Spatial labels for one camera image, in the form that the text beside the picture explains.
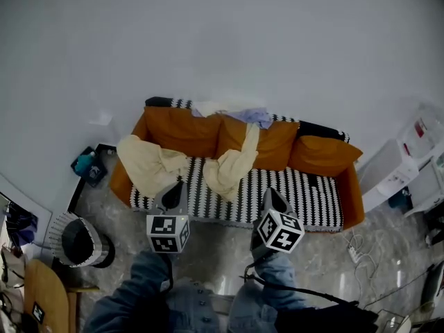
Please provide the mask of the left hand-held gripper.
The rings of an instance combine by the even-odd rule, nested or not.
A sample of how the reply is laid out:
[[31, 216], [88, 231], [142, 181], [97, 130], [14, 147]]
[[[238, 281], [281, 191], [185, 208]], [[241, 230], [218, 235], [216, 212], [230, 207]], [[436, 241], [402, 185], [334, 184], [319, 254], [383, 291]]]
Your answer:
[[190, 236], [185, 182], [169, 185], [155, 196], [146, 216], [146, 234], [155, 253], [178, 254], [183, 251]]

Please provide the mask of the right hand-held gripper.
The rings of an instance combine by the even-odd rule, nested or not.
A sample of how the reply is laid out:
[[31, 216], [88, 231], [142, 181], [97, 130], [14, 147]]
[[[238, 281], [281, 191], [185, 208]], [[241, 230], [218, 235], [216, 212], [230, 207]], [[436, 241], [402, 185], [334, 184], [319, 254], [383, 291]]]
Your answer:
[[291, 204], [276, 189], [269, 187], [262, 198], [259, 216], [253, 223], [250, 251], [254, 259], [272, 253], [289, 254], [305, 235], [302, 221]]

